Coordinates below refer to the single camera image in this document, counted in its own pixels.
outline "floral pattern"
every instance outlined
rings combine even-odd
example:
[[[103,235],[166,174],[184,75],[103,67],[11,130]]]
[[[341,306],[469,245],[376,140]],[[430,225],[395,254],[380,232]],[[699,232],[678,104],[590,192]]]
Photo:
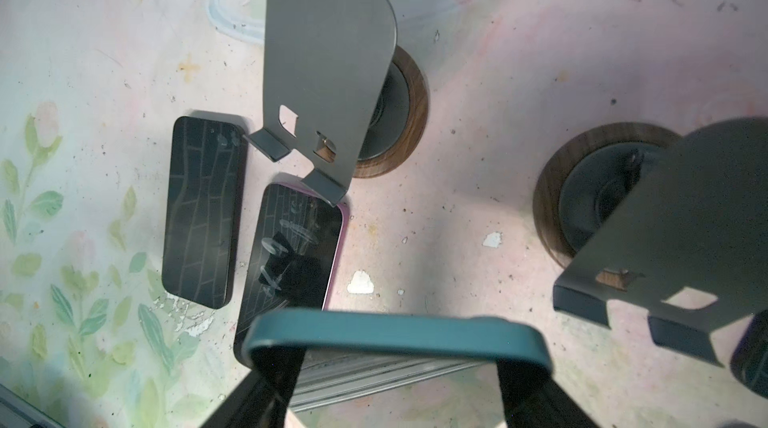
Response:
[[[65,426],[196,426],[219,394],[179,382],[213,312],[166,293],[151,256],[129,251],[140,216],[132,186],[104,227],[107,246],[72,231],[52,256],[35,250],[67,206],[58,191],[32,189],[64,142],[56,104],[41,103],[23,129],[27,158],[0,171],[0,383]],[[98,250],[108,266],[95,265]]]

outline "paint chip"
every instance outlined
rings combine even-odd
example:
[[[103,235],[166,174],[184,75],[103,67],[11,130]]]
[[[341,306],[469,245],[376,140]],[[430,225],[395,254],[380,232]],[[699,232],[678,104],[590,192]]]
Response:
[[[210,317],[203,319],[198,324],[192,325],[184,331],[186,331],[187,334],[189,334],[191,337],[197,338],[201,334],[205,333],[213,322],[214,315],[210,315]]]
[[[489,248],[498,248],[502,244],[502,234],[499,231],[494,231],[485,237],[482,245]]]
[[[351,294],[373,293],[371,277],[365,271],[355,271],[355,274],[352,275],[352,281],[346,285],[346,290]]]

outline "black phone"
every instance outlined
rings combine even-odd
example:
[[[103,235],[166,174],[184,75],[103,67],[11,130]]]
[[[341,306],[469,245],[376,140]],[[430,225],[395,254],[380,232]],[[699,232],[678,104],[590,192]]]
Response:
[[[208,308],[232,298],[246,159],[244,130],[183,116],[174,124],[163,286]]]
[[[323,308],[346,209],[298,184],[266,187],[235,330],[233,349],[242,364],[243,340],[255,317],[283,307]]]

